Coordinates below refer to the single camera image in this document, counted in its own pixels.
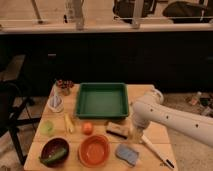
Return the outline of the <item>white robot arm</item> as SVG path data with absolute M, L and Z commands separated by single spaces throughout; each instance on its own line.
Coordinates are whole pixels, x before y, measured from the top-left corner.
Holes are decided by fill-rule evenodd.
M 166 107 L 163 101 L 158 89 L 136 98 L 131 105 L 132 124 L 144 130 L 150 122 L 156 122 L 213 147 L 213 118 Z

